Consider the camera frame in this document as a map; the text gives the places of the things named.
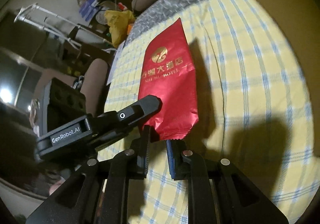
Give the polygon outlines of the red foil tea packet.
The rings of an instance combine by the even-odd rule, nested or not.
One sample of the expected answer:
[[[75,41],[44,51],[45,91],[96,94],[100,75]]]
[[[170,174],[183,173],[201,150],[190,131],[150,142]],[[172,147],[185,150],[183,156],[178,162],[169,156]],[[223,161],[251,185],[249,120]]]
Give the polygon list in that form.
[[[138,97],[148,95],[162,103],[159,112],[145,122],[155,129],[151,141],[183,139],[198,122],[196,70],[181,19],[146,48]]]

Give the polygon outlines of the brown chair seat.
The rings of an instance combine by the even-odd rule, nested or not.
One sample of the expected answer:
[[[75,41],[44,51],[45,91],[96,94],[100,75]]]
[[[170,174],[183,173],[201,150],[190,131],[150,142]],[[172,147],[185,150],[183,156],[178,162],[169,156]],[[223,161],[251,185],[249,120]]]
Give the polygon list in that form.
[[[95,59],[84,76],[80,92],[86,98],[86,113],[94,117],[103,112],[107,95],[107,77],[109,67],[102,59]]]

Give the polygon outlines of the white metal rack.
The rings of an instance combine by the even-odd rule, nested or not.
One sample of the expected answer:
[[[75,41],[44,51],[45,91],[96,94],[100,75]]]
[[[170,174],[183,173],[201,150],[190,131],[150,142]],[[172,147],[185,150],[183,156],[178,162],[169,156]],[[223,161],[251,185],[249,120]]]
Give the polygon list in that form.
[[[41,31],[47,32],[69,43],[77,50],[79,50],[83,44],[84,38],[72,36],[71,32],[73,29],[75,29],[76,32],[89,35],[90,38],[95,38],[101,44],[112,45],[111,39],[103,33],[49,11],[48,9],[39,6],[38,3],[21,7],[15,16],[14,22],[24,22]]]

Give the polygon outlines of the yellow plastic bag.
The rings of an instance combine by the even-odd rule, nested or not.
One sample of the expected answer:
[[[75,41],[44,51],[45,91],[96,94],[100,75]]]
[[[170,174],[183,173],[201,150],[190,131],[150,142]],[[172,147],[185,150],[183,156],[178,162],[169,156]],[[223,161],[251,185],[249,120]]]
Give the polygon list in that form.
[[[136,18],[130,10],[106,10],[104,17],[107,20],[107,25],[110,27],[109,32],[112,44],[117,48],[127,38],[127,27],[129,24],[133,24]]]

